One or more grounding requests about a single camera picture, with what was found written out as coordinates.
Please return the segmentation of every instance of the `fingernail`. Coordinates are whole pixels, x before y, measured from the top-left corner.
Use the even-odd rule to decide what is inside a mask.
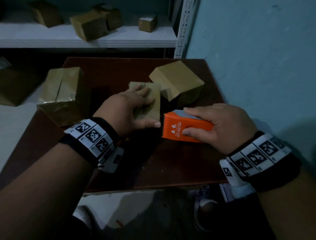
[[[188,131],[188,130],[186,130],[186,129],[184,129],[184,130],[182,131],[182,135],[184,135],[184,136],[188,136],[188,135],[189,135],[189,131]]]
[[[160,128],[160,127],[161,127],[161,123],[160,123],[160,122],[156,122],[156,123],[154,124],[154,127],[155,127],[155,128]]]

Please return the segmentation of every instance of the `shelf board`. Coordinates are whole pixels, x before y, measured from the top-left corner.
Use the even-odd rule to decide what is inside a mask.
[[[166,16],[158,16],[158,24],[151,33],[138,30],[139,16],[129,16],[123,26],[111,31],[107,36],[85,42],[78,36],[65,13],[65,24],[52,28],[35,22],[25,11],[8,12],[0,21],[0,48],[139,48],[175,47],[177,37]]]

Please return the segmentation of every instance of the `hand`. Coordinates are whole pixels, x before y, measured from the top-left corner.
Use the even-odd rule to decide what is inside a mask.
[[[214,127],[211,131],[186,128],[182,134],[209,143],[224,154],[229,154],[240,147],[258,131],[246,111],[240,107],[217,103],[212,106],[183,110],[187,114],[212,122]]]
[[[149,88],[139,90],[140,85],[109,97],[95,112],[94,117],[101,117],[106,120],[118,133],[125,137],[132,131],[144,128],[160,128],[161,123],[155,119],[135,119],[133,109],[149,105],[154,99],[147,99],[144,96]]]

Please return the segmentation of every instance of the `light blue wall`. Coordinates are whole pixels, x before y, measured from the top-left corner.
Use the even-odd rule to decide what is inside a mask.
[[[27,7],[27,2],[31,0],[3,0],[11,9],[23,9]],[[168,15],[169,0],[48,0],[50,3],[58,6],[60,11],[81,12],[91,9],[91,6],[97,3],[108,3],[117,7],[122,13],[154,13],[159,15]]]
[[[201,0],[187,58],[316,166],[316,1]]]

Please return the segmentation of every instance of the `wooden table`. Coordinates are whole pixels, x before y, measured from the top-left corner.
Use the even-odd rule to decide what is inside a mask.
[[[130,81],[149,82],[149,74],[158,66],[176,59],[122,59],[69,57],[63,67],[79,66],[92,89],[91,113],[109,96],[128,89]],[[223,98],[203,59],[182,59],[205,88],[194,106],[222,103]],[[63,135],[63,129],[38,110],[0,174],[0,189],[23,173]],[[189,186],[227,182],[219,160],[223,154],[202,143],[162,139],[158,129],[137,132],[123,142],[124,156],[114,174],[98,169],[86,189],[87,193],[130,189]]]

